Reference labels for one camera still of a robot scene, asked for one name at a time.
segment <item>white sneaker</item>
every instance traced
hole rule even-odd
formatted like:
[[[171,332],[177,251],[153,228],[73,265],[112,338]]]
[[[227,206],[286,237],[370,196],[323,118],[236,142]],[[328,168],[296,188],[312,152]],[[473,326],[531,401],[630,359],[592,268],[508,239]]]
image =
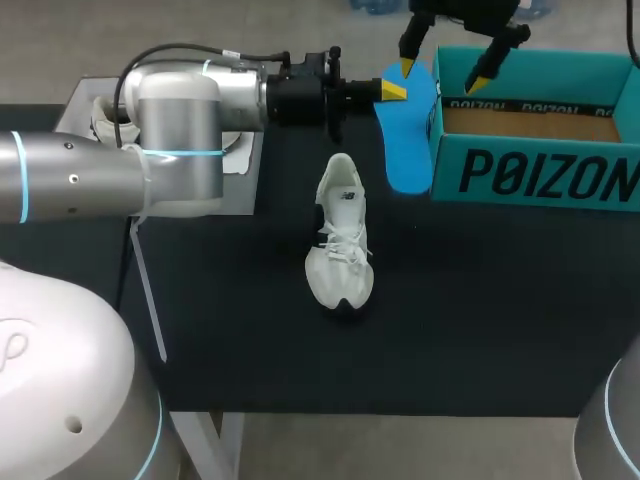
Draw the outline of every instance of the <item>white sneaker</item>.
[[[113,101],[106,97],[96,97],[91,109],[91,130],[94,137],[105,145],[115,146],[116,144],[116,134],[113,129],[114,115]],[[122,137],[123,145],[134,143],[138,135],[140,135],[140,129],[131,123],[131,120],[126,119],[125,122],[120,124],[120,136]]]
[[[339,313],[361,308],[373,289],[365,214],[365,192],[356,166],[349,155],[338,153],[329,160],[316,193],[319,230],[305,270],[316,300]]]

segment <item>black cylinder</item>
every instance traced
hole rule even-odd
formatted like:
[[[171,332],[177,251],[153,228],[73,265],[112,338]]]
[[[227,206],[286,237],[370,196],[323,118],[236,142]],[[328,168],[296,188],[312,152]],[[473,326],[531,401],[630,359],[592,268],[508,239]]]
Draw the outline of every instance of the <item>black cylinder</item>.
[[[325,96],[322,81],[315,76],[267,81],[269,120],[278,125],[324,125]]]

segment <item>water bottle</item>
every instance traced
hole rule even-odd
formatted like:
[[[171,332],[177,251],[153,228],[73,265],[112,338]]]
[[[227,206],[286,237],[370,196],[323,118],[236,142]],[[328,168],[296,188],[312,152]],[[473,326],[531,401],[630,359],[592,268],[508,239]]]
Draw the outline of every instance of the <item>water bottle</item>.
[[[553,11],[555,0],[521,0],[516,20],[531,21],[545,17]]]
[[[364,8],[369,15],[387,15],[397,12],[403,0],[349,0],[354,10]]]

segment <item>gray floor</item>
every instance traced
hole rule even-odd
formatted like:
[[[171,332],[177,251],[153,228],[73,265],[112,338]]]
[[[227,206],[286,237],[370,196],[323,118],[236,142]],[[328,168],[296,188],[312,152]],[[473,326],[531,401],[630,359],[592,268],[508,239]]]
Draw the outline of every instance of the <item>gray floor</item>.
[[[530,46],[624,51],[624,2],[559,0],[554,15],[532,24]],[[338,44],[344,73],[380,75],[397,59],[407,13],[372,17],[348,0],[2,0],[0,102],[65,102],[82,75],[113,76],[142,49],[195,41],[248,53],[306,51]],[[487,44],[445,22],[437,44]]]
[[[624,51],[624,3],[559,0],[528,47]],[[297,58],[338,44],[344,74],[379,75],[397,58],[406,13],[370,17],[347,0],[2,0],[0,102],[65,102],[82,75],[113,76],[169,41]],[[486,44],[444,23],[437,44]],[[250,415],[242,480],[421,478],[564,480],[573,420]]]
[[[249,415],[240,480],[575,480],[575,420]]]

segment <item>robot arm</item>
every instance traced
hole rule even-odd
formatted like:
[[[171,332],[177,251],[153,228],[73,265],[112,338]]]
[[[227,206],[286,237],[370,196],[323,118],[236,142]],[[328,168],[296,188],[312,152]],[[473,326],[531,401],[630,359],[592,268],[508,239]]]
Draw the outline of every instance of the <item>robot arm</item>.
[[[520,0],[410,0],[413,17],[399,43],[404,77],[409,76],[429,27],[435,25],[437,15],[442,15],[460,20],[465,30],[493,37],[490,47],[469,74],[465,90],[470,95],[486,86],[498,76],[511,49],[518,48],[531,36],[528,25],[511,21],[519,4]]]
[[[301,64],[287,62],[277,75],[230,58],[141,62],[123,96],[140,128],[140,148],[61,133],[0,133],[0,223],[142,210],[211,214],[223,197],[223,131],[316,125],[339,142],[347,114],[406,99],[406,91],[381,79],[342,79],[340,49],[333,47]]]

